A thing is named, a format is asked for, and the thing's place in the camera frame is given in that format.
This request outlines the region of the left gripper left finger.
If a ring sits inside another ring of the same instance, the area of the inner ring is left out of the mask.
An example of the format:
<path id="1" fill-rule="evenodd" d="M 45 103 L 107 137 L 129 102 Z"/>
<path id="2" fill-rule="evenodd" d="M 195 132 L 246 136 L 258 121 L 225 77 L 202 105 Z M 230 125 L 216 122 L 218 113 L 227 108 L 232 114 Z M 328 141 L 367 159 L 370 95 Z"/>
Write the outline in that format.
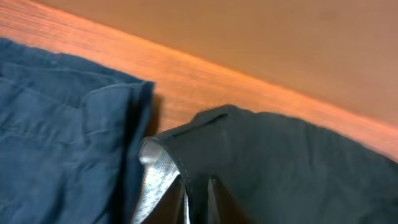
<path id="1" fill-rule="evenodd" d="M 190 224 L 185 182 L 178 175 L 142 224 Z"/>

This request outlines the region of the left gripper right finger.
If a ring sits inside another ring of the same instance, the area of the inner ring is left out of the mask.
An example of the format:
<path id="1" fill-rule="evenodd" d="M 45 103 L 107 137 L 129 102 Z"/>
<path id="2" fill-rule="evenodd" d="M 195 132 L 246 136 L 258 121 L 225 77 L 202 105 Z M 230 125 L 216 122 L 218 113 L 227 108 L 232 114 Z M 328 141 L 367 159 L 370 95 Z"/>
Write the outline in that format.
<path id="1" fill-rule="evenodd" d="M 208 180 L 207 220 L 208 224 L 249 223 L 249 219 L 217 177 Z"/>

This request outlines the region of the black shorts with white lining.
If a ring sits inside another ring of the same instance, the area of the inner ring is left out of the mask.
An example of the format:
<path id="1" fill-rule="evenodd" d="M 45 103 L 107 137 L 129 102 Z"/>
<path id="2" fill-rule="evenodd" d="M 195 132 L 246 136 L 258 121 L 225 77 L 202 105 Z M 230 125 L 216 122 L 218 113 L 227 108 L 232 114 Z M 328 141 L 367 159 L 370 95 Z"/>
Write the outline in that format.
<path id="1" fill-rule="evenodd" d="M 208 223 L 217 177 L 249 223 L 396 223 L 397 163 L 301 119 L 226 105 L 145 138 L 141 223 L 180 175 L 190 223 Z"/>

